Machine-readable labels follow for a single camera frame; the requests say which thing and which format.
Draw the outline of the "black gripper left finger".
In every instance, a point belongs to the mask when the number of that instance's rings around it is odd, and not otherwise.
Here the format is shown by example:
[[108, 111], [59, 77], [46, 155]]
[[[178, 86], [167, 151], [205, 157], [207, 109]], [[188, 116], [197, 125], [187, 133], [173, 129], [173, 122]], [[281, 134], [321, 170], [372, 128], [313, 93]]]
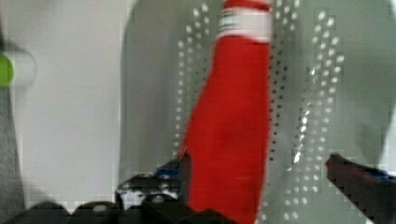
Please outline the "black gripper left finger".
[[116, 187], [115, 198], [120, 208], [137, 207], [149, 195], [165, 194], [186, 203], [189, 200], [191, 157], [187, 148], [153, 173], [140, 173]]

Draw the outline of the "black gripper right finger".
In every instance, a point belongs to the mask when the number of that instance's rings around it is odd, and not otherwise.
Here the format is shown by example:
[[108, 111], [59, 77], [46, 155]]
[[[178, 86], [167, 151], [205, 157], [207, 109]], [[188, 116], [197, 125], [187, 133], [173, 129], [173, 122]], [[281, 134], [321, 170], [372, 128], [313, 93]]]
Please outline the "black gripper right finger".
[[332, 153], [327, 178], [374, 224], [395, 224], [395, 177]]

